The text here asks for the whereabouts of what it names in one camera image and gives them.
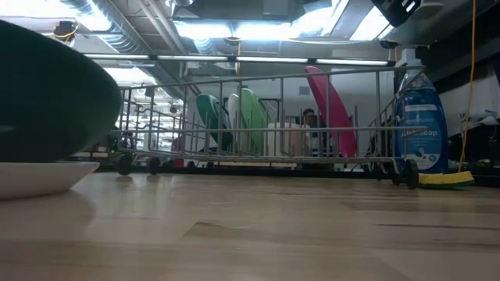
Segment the light green plate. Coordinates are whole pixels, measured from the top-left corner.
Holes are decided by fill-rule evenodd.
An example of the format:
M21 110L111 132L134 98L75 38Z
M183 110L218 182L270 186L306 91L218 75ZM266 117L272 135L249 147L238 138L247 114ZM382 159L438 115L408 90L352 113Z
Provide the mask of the light green plate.
M241 96L231 94L227 110L233 129L252 129L252 131L234 132L237 151L263 155L265 152L265 133L257 129L267 128L269 115L258 95L248 89L241 89Z

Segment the dark green plate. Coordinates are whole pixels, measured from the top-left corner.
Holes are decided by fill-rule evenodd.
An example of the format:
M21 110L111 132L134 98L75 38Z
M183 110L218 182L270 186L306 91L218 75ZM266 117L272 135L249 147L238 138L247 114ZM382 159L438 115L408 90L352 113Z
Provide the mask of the dark green plate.
M200 94L196 97L196 105L198 114L207 129L216 130L219 128L219 109L222 110L222 127L224 129L231 128L228 111L224 107L220 108L219 100L214 96ZM218 132L211 132L210 134L210 137L220 146L222 151L229 151L230 146L233 144L233 134L229 131L222 132L221 140L219 140L218 136Z
M0 162L55 162L100 141L123 104L82 53L0 20Z

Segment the pink plate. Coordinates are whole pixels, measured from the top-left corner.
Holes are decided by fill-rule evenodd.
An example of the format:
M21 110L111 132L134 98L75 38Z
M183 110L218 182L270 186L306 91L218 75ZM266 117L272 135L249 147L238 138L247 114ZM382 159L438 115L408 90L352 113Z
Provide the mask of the pink plate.
M326 75L320 75L321 70L315 66L305 67L306 77L313 97L318 106L323 123L331 128L352 127L352 121L344 104ZM344 157L356 156L356 138L353 130L332 130L331 137L338 141L338 150Z

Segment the wire dish rack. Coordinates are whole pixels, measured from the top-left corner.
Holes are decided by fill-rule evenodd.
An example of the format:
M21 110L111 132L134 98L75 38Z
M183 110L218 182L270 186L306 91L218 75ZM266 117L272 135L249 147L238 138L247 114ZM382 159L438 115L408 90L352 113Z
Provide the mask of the wire dish rack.
M219 100L220 108L227 110L226 101ZM234 132L252 131L252 129L224 129L222 127L222 110L219 109L219 128L216 130L207 129L198 114L194 114L192 120L185 117L173 118L170 127L160 126L162 112L154 109L153 104L140 105L129 96L123 101L126 108L120 113L119 126L113 132L117 137L117 149L120 152L116 160L116 168L119 174L127 175L132 170L134 163L139 158L145 158L147 166L152 174L158 173L162 169L173 169L178 160L183 160L185 169L195 169L203 164L207 169L222 165L243 165L255 164L258 167L265 165L274 166L276 164L294 165L300 169L304 165L320 165L332 167L336 164L360 165L366 167L376 178L381 179L388 176L394 184L405 183L409 188L415 189L419 186L419 171L417 164L413 160L405 161L403 166L398 165L399 157L395 155L395 134L398 130L407 132L407 126L396 126L381 120L381 116L386 115L385 108L377 108L377 117L370 124L362 128L359 126L359 110L348 114L352 121L352 127L347 128L304 128L302 120L298 124L298 130L304 131L327 131L327 148L320 149L318 156L309 153L295 157L271 157L266 154L267 133L269 131L286 131L284 123L286 121L284 108L279 107L276 119L271 119L268 108L269 124L267 128L257 129L265 133L265 152L263 155L256 155L245 152L238 152L234 139ZM353 130L356 138L357 152L352 158L344 157L338 150L338 140L334 140L330 131L332 130ZM362 155L359 150L359 135L363 130L370 132L370 151ZM210 137L211 132L221 133L229 131L233 134L233 144L229 151L222 151L220 146Z

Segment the white plate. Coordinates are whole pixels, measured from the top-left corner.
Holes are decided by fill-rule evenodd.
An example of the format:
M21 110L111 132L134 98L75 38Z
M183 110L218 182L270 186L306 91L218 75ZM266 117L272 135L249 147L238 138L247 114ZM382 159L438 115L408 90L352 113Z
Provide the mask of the white plate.
M0 162L0 200L67 192L99 166L98 162Z

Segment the white mug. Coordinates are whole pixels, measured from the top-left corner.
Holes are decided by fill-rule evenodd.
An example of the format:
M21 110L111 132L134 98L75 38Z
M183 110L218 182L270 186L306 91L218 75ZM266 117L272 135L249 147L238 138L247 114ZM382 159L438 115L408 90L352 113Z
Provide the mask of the white mug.
M309 153L308 131L298 130L295 123L284 123L286 131L267 133L266 154L271 157L295 157Z

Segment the person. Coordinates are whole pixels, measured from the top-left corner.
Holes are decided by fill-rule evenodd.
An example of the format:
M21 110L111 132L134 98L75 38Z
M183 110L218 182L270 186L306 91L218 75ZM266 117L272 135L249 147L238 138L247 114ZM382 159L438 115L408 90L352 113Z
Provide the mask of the person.
M312 108L307 108L302 113L302 127L304 128L324 128L325 124L322 116L317 116ZM327 148L327 131L306 131L305 140L310 149L310 154L318 156L320 149Z

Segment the linear ceiling light bar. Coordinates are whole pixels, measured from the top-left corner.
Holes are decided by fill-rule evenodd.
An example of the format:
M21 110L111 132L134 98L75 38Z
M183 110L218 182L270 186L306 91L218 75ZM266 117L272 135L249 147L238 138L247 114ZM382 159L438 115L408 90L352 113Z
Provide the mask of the linear ceiling light bar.
M395 61L371 59L316 59L316 58L285 58L240 55L127 55L127 54L85 54L89 59L96 60L143 60L143 61L176 61L176 62L274 62L310 65L339 66L394 66Z

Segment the blue dish soap bottle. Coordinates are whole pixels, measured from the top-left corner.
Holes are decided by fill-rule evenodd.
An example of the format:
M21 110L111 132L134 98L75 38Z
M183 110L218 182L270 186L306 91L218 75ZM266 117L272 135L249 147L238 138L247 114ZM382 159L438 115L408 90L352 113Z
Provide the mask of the blue dish soap bottle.
M412 159L422 173L447 173L448 129L441 99L429 78L419 69L422 66L419 59L409 60L407 66L409 69L399 88L404 100L396 105L395 112L403 118L396 125L410 129L407 132L398 130L395 134L398 164ZM415 132L414 126L424 129Z

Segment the black overhead device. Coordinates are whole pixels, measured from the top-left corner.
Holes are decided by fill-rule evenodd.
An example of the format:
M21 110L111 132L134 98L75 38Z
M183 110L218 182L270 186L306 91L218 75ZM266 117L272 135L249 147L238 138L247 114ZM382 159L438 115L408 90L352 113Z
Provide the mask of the black overhead device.
M422 0L370 0L393 27L405 23L420 7Z

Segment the yellow sponge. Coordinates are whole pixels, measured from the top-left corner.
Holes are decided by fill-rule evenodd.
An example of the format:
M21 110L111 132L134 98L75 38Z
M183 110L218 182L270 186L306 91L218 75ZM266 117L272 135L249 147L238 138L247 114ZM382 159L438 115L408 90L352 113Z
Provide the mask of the yellow sponge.
M475 184L470 171L459 173L419 174L419 187L432 190L453 190Z

